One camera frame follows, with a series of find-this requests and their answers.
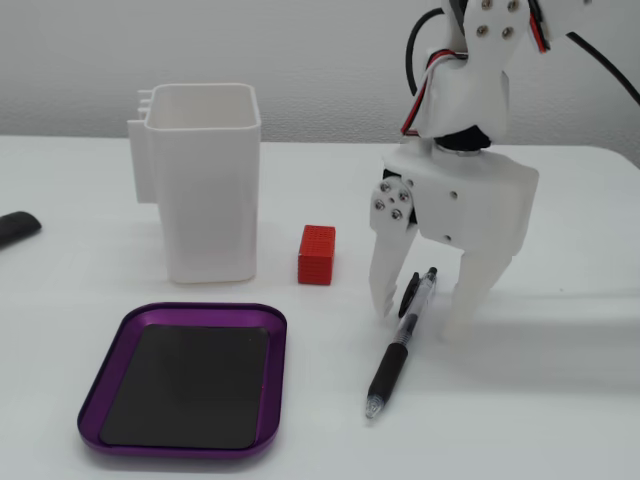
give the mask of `small red object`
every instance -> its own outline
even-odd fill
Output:
[[[307,225],[298,254],[298,283],[331,285],[336,229]]]

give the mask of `white table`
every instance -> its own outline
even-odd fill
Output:
[[[0,138],[0,212],[44,225],[0,251],[0,478],[640,478],[640,172],[604,150],[497,149],[538,168],[540,188],[522,253],[460,344],[434,333],[459,252],[418,239],[400,285],[435,265],[440,294],[388,409],[365,423],[393,331],[367,283],[369,197],[389,148],[265,144],[257,278],[179,286],[156,209],[135,203],[126,140]],[[296,284],[305,224],[337,227],[331,287]],[[220,463],[84,446],[76,416],[116,328],[155,301],[261,302],[287,316],[282,422],[266,454]]]

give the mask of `wire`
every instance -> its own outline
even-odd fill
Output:
[[[551,50],[551,45],[549,45],[549,42],[544,35],[544,31],[542,30],[544,17],[542,16],[542,10],[540,9],[538,0],[529,0],[529,9],[531,10],[530,23],[533,37],[538,44],[540,53],[547,53],[549,50]]]
[[[547,53],[548,49],[543,40],[542,28],[540,28],[540,24],[533,13],[531,14],[531,20],[529,23],[531,24],[531,31],[533,32],[533,38],[538,45],[538,50],[540,50],[540,53]]]
[[[584,38],[578,35],[575,32],[571,32],[567,34],[567,37],[574,41],[578,46],[583,48],[589,55],[595,58],[604,68],[606,68],[611,75],[613,75],[618,82],[625,88],[629,95],[636,101],[638,105],[640,105],[640,93],[636,88],[631,84],[629,79],[624,76],[624,74],[618,70],[618,68],[609,61],[607,57],[601,54],[593,45],[587,42]]]
[[[444,49],[444,50],[438,50],[437,52],[434,52],[431,55],[431,57],[429,57],[429,61],[427,62],[427,71],[424,75],[424,82],[422,84],[422,88],[420,89],[420,94],[417,96],[413,104],[413,107],[411,109],[411,113],[409,113],[408,118],[405,120],[404,125],[400,130],[404,136],[407,136],[407,137],[419,136],[417,131],[410,130],[410,128],[413,125],[413,122],[415,121],[416,116],[418,115],[418,111],[420,110],[424,97],[427,93],[427,87],[429,85],[431,70],[435,65],[437,65],[437,63],[439,63],[438,60],[446,60],[450,58],[458,58],[460,60],[466,60],[468,58],[468,55],[465,53],[456,53],[453,50]]]
[[[530,24],[531,24],[531,30],[533,32],[534,39],[538,45],[540,52],[546,53],[547,51],[550,50],[550,45],[547,39],[545,38],[543,29],[541,26],[541,21],[543,20],[542,13],[540,12],[540,8],[538,6],[537,0],[529,0],[529,3],[532,7]],[[418,85],[416,84],[416,80],[413,74],[413,51],[415,49],[416,39],[418,38],[418,34],[420,33],[420,30],[422,30],[422,27],[424,27],[424,25],[429,20],[431,20],[434,17],[437,17],[438,15],[443,15],[443,14],[444,14],[444,10],[442,8],[434,8],[433,10],[425,13],[420,18],[420,20],[418,20],[418,22],[415,24],[415,26],[413,27],[413,30],[411,31],[411,35],[409,36],[409,41],[407,42],[407,50],[405,53],[405,70],[407,73],[407,82],[409,83],[409,90],[411,90],[411,94],[414,97],[418,93]],[[636,88],[632,85],[629,79],[625,77],[624,74],[620,70],[618,70],[618,68],[613,63],[611,63],[607,57],[605,57],[593,45],[591,45],[589,42],[587,42],[584,38],[582,38],[577,33],[571,32],[567,34],[567,37],[573,42],[575,42],[579,47],[584,49],[589,55],[595,58],[598,62],[600,62],[600,64],[604,68],[606,68],[607,71],[609,71],[609,73],[611,73],[611,75],[613,75],[616,78],[616,80],[618,80],[618,82],[620,82],[620,84],[625,88],[625,90],[629,93],[629,95],[631,95],[633,100],[635,100],[635,102],[638,105],[640,105],[640,92],[636,90]],[[453,55],[457,58],[462,58],[461,55],[456,54],[450,50],[440,50],[438,52],[435,52],[433,55],[431,55],[431,58],[427,63],[427,69],[431,67],[433,62],[435,62],[439,58],[447,57],[450,55]],[[426,94],[428,80],[429,79],[427,76],[424,81],[424,85],[422,87],[420,95],[418,96],[418,98],[416,99],[416,102],[414,103],[414,106],[409,115],[409,118],[407,118],[405,124],[402,127],[403,135],[407,135],[407,136],[418,135],[418,133],[415,130],[410,130],[410,128],[411,128],[411,125],[413,124],[413,121],[415,120],[415,117],[418,113],[420,106],[422,105],[422,101]]]
[[[433,17],[437,17],[438,15],[444,15],[444,10],[442,8],[434,8],[430,12],[425,13],[418,23],[411,30],[411,35],[409,36],[409,42],[407,43],[407,50],[404,59],[405,70],[407,72],[407,82],[409,83],[409,90],[411,90],[411,95],[415,96],[418,93],[418,85],[416,85],[416,79],[413,76],[413,50],[416,46],[416,39],[418,38],[418,34],[422,27],[424,27],[425,23],[431,20]]]

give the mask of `pen clip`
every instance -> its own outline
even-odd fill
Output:
[[[407,313],[407,310],[409,310],[409,307],[411,306],[411,303],[416,296],[421,281],[422,279],[420,278],[420,274],[418,272],[414,273],[413,278],[411,278],[411,281],[409,282],[409,285],[407,285],[407,289],[404,292],[404,296],[402,297],[402,303],[400,303],[398,318],[404,317]]]

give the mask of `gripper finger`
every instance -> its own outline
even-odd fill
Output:
[[[413,200],[409,189],[397,177],[376,185],[371,197],[371,228],[376,244],[371,261],[369,285],[373,304],[382,317],[393,308],[398,275],[418,232],[410,223]]]
[[[451,300],[451,314],[443,331],[446,340],[455,340],[465,330],[512,259],[510,253],[498,252],[474,251],[462,255],[460,277]]]

